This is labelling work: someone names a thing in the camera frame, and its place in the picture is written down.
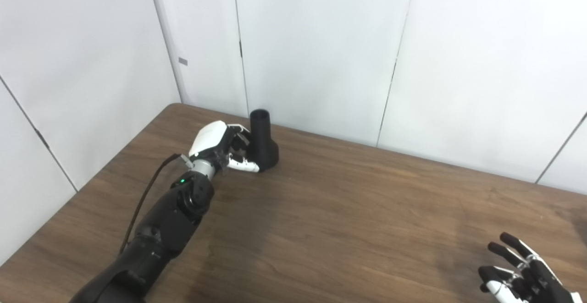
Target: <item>wall seam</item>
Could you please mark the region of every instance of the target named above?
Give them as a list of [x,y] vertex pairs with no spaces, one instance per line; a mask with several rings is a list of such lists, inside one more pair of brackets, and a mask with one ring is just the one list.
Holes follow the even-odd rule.
[[245,75],[245,59],[243,56],[243,40],[241,39],[241,20],[238,17],[238,1],[234,0],[234,8],[237,12],[238,43],[241,50],[241,66],[243,67],[243,85],[245,86],[245,101],[247,102],[247,115],[251,113],[249,109],[249,94],[247,92],[247,78]]
[[8,87],[8,84],[6,83],[6,81],[4,81],[4,78],[2,78],[1,75],[0,75],[0,81],[2,81],[2,84],[4,85],[4,88],[6,88],[6,90],[8,91],[8,94],[10,94],[12,100],[14,100],[14,102],[16,103],[16,105],[18,106],[18,108],[21,110],[22,114],[25,116],[25,119],[27,119],[27,121],[28,121],[29,125],[32,127],[33,131],[37,134],[37,136],[39,137],[39,139],[41,140],[41,142],[44,144],[45,148],[47,148],[47,150],[49,151],[49,154],[51,155],[51,157],[53,157],[53,160],[55,161],[55,163],[57,164],[57,166],[59,167],[59,169],[61,169],[61,172],[63,173],[63,175],[65,176],[65,178],[67,178],[67,181],[72,186],[73,190],[75,190],[76,193],[79,192],[78,188],[75,186],[75,184],[73,184],[71,178],[69,177],[69,175],[67,174],[67,172],[65,171],[65,169],[63,168],[63,166],[61,165],[61,163],[59,162],[59,160],[55,156],[55,154],[53,154],[53,151],[51,150],[51,148],[47,144],[46,140],[43,138],[43,136],[40,133],[40,131],[38,131],[38,129],[35,127],[35,125],[33,124],[33,121],[31,121],[31,118],[25,112],[25,109],[23,109],[21,103],[18,102],[17,97],[13,94],[12,90],[10,90],[10,87]]
[[404,23],[403,23],[403,27],[402,27],[402,35],[400,35],[400,42],[398,44],[398,52],[396,54],[396,59],[393,64],[392,78],[389,80],[388,98],[385,100],[385,106],[383,107],[383,115],[381,117],[381,124],[379,125],[379,134],[377,135],[377,142],[375,142],[376,148],[379,147],[379,138],[381,138],[381,131],[383,129],[383,121],[385,120],[385,112],[388,109],[389,95],[392,92],[393,78],[396,75],[396,67],[398,67],[398,58],[400,56],[400,50],[402,49],[402,42],[403,42],[403,37],[404,37],[404,33],[405,33],[405,25],[407,24],[407,18],[408,18],[408,15],[410,14],[411,1],[412,0],[408,1],[407,11],[405,11],[405,18],[404,18]]
[[536,182],[534,182],[534,184],[538,184],[538,182],[540,182],[540,180],[543,178],[544,174],[547,173],[547,171],[551,167],[552,163],[554,163],[554,161],[556,160],[558,155],[562,152],[562,150],[564,150],[566,144],[568,144],[568,142],[570,141],[571,138],[573,138],[573,136],[575,135],[577,130],[579,130],[579,127],[581,127],[581,124],[583,124],[583,122],[585,121],[585,118],[587,118],[587,112],[585,112],[585,115],[583,115],[583,117],[581,118],[579,123],[577,123],[577,125],[575,126],[575,129],[573,129],[573,131],[570,132],[570,135],[566,138],[565,142],[560,146],[558,151],[556,151],[556,153],[554,154],[554,156],[552,157],[550,162],[547,164],[547,167],[544,168],[544,170],[542,171],[540,176],[538,176],[538,179],[536,180]]
[[159,27],[161,28],[161,34],[163,35],[163,42],[165,43],[165,47],[167,49],[167,56],[169,57],[169,61],[172,66],[173,78],[176,81],[177,94],[180,96],[180,102],[185,103],[182,89],[180,88],[180,85],[183,85],[183,80],[180,69],[178,68],[179,65],[176,63],[177,54],[173,50],[171,32],[168,31],[163,21],[165,17],[162,9],[163,5],[159,4],[159,0],[153,0],[153,4],[155,5],[155,13],[157,13],[157,20],[159,21]]

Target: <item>robot forearm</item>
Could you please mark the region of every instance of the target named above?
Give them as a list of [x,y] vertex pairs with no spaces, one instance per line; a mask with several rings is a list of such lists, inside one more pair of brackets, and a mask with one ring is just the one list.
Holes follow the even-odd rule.
[[140,303],[167,263],[177,257],[208,211],[214,188],[208,176],[183,174],[137,226],[128,247],[71,303]]

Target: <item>white fingertip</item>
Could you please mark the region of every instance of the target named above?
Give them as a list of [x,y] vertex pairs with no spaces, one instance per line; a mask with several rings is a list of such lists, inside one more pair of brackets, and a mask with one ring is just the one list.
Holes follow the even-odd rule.
[[521,299],[514,296],[511,290],[503,282],[491,280],[487,282],[485,286],[500,303],[523,303]]
[[583,300],[581,299],[581,295],[579,295],[578,292],[570,293],[570,297],[573,299],[573,303],[583,303]]
[[259,166],[257,165],[257,163],[247,161],[247,159],[244,159],[242,162],[238,162],[232,158],[232,155],[229,155],[228,157],[228,167],[231,169],[248,171],[251,173],[259,172]]

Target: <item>robot finger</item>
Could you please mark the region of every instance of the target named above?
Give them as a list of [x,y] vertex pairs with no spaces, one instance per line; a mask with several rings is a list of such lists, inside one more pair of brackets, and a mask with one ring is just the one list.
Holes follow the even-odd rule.
[[516,251],[526,260],[532,255],[538,256],[538,254],[534,250],[532,250],[528,245],[526,245],[522,240],[516,238],[515,236],[512,236],[509,233],[503,232],[499,236],[499,239],[503,243],[512,247],[513,249],[516,249]]
[[242,134],[249,142],[251,141],[251,132],[249,129],[245,128],[243,125],[234,124],[234,125],[227,125],[229,128],[233,129],[235,133]]
[[507,281],[515,275],[513,271],[494,266],[483,266],[478,271],[485,288],[499,303],[523,303],[520,295],[507,286]]
[[524,241],[512,236],[509,233],[503,232],[499,236],[500,240],[510,247],[516,249],[532,269],[534,277],[537,279],[548,278],[554,279],[560,284],[560,280],[556,277],[554,272],[545,261],[532,248],[524,243]]
[[230,142],[230,147],[234,151],[246,150],[247,149],[247,141],[243,139],[240,133],[234,135],[232,142]]
[[251,173],[258,173],[259,166],[257,163],[245,159],[241,155],[234,155],[229,153],[228,155],[228,167],[231,169],[248,171]]
[[522,299],[530,301],[535,297],[536,293],[532,290],[532,285],[526,282],[521,276],[514,276],[509,284],[511,285],[512,290],[518,293]]
[[511,249],[509,249],[506,246],[491,241],[487,245],[487,249],[489,249],[491,253],[503,257],[506,261],[508,261],[508,263],[510,263],[519,270],[528,267],[528,263],[526,263],[526,260],[522,259],[522,257],[518,256],[516,253],[511,251]]

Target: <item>white robotic hand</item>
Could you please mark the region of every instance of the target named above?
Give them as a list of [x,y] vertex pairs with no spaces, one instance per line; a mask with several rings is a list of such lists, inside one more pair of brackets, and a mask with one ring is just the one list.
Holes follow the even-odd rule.
[[227,125],[222,121],[203,127],[189,149],[188,167],[200,166],[205,170],[205,165],[212,165],[216,170],[228,167],[256,173],[275,166],[279,161],[279,148],[271,139],[269,112],[254,110],[250,121],[251,131],[242,125]]
[[517,272],[495,266],[480,267],[483,292],[491,293],[500,303],[582,303],[579,293],[566,290],[528,245],[505,232],[499,238],[520,255],[495,242],[490,242],[488,249],[512,264]]
[[189,149],[189,161],[214,160],[220,168],[259,172],[259,166],[240,154],[251,142],[251,133],[242,125],[227,125],[215,121],[203,127]]

